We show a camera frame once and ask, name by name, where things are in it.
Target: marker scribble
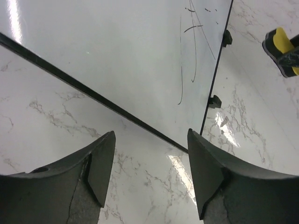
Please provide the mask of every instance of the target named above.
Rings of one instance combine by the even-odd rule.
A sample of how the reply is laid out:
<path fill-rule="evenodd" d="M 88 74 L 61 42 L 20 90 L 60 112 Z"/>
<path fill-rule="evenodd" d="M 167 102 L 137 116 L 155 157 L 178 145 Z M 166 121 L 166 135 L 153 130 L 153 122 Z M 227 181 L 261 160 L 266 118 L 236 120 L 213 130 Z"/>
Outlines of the marker scribble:
<path fill-rule="evenodd" d="M 198 25 L 198 26 L 190 27 L 190 28 L 188 28 L 187 30 L 185 30 L 184 33 L 187 32 L 189 29 L 192 29 L 192 28 L 195 28 L 195 27 L 202 27 L 202 26 L 203 26 L 203 25 Z"/>
<path fill-rule="evenodd" d="M 189 0 L 189 2 L 190 2 L 190 8 L 192 8 L 192 7 L 191 7 L 191 4 L 192 4 L 193 9 L 195 10 L 195 7 L 194 7 L 194 4 L 193 4 L 192 0 Z M 201 25 L 200 20 L 199 20 L 199 17 L 198 17 L 198 15 L 197 15 L 196 11 L 195 11 L 195 14 L 196 14 L 196 17 L 197 17 L 197 19 L 198 19 L 199 24 Z M 211 49 L 211 46 L 210 46 L 210 44 L 209 44 L 209 41 L 207 41 L 207 37 L 206 37 L 206 34 L 205 34 L 205 32 L 204 32 L 204 29 L 203 29 L 202 27 L 201 27 L 201 30 L 202 30 L 202 33 L 203 33 L 204 36 L 205 36 L 206 42 L 207 42 L 207 44 L 208 44 L 208 46 L 209 46 L 209 49 L 210 49 L 210 51 L 211 51 L 211 53 L 212 53 L 212 55 L 213 55 L 213 58 L 214 58 L 214 60 L 216 60 L 216 58 L 215 58 L 215 56 L 214 56 L 214 54 L 213 54 L 213 51 L 212 51 L 212 49 Z"/>
<path fill-rule="evenodd" d="M 185 8 L 185 9 L 187 9 L 189 12 L 195 13 L 195 11 L 193 11 L 191 9 L 188 9 L 188 8 Z"/>
<path fill-rule="evenodd" d="M 190 4 L 190 9 L 192 9 L 191 0 L 189 0 L 189 4 Z M 193 28 L 194 27 L 193 13 L 191 13 L 191 18 L 192 18 L 192 27 L 191 28 Z M 196 77 L 196 69 L 197 69 L 197 52 L 196 52 L 196 40 L 195 40 L 195 30 L 194 29 L 193 29 L 193 34 L 194 34 L 194 46 L 195 46 L 195 73 L 194 73 L 194 78 L 191 81 L 194 83 L 194 80 L 195 80 L 195 77 Z"/>
<path fill-rule="evenodd" d="M 180 48 L 181 48 L 181 78 L 182 78 L 182 94 L 181 94 L 181 101 L 178 105 L 181 104 L 183 100 L 183 66 L 182 66 L 182 16 L 180 17 L 179 21 L 179 41 L 180 41 Z"/>

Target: whiteboard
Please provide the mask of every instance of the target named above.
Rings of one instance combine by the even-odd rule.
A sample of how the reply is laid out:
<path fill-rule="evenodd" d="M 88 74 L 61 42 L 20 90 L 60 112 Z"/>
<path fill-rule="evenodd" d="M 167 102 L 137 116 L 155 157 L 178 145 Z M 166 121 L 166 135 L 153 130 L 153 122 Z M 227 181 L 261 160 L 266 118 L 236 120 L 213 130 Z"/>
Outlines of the whiteboard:
<path fill-rule="evenodd" d="M 0 32 L 187 147 L 231 0 L 6 0 Z"/>

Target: glossy floor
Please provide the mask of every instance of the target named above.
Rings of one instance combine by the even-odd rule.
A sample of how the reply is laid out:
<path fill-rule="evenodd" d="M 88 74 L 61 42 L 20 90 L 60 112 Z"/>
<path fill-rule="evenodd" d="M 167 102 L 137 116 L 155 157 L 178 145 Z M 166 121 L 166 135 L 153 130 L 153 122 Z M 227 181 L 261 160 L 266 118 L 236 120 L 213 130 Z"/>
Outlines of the glossy floor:
<path fill-rule="evenodd" d="M 235 0 L 214 85 L 221 109 L 204 136 L 261 167 L 298 174 L 298 77 L 284 79 L 263 52 L 265 33 L 299 33 L 292 0 Z M 117 145 L 105 224 L 200 223 L 186 154 L 0 49 L 0 172 L 31 171 L 115 130 Z"/>
<path fill-rule="evenodd" d="M 293 0 L 235 0 L 228 29 L 233 44 L 222 51 L 213 94 L 222 108 L 209 110 L 203 135 L 255 165 L 299 175 L 299 77 L 285 79 L 265 54 L 267 32 L 282 26 L 299 34 Z"/>

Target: black and yellow shoe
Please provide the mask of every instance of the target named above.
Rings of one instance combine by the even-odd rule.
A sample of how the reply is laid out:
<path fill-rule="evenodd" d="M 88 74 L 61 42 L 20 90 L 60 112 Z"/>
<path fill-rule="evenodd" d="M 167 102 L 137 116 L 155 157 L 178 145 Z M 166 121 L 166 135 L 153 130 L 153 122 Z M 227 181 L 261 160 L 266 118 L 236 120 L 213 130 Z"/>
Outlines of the black and yellow shoe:
<path fill-rule="evenodd" d="M 296 41 L 290 41 L 281 27 L 267 33 L 266 40 L 263 41 L 264 51 L 272 58 L 284 77 L 299 75 L 298 67 L 286 66 L 286 63 L 282 63 L 283 65 L 279 63 L 280 58 L 285 53 L 294 51 L 295 47 L 292 42 Z"/>
<path fill-rule="evenodd" d="M 283 54 L 277 62 L 282 66 L 299 68 L 299 47 Z"/>

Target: yellow object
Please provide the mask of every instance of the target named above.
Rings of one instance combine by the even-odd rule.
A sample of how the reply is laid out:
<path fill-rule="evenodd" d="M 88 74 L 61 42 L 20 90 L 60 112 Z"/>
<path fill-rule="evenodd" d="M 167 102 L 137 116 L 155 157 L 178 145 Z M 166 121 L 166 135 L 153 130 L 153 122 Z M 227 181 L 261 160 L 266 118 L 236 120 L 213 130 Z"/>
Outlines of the yellow object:
<path fill-rule="evenodd" d="M 273 42 L 275 47 L 281 52 L 286 53 L 290 50 L 293 50 L 295 47 L 292 45 L 291 41 L 287 37 L 284 29 L 278 27 L 276 29 L 276 34 L 273 36 Z M 292 67 L 294 73 L 298 76 L 299 75 L 299 68 Z"/>

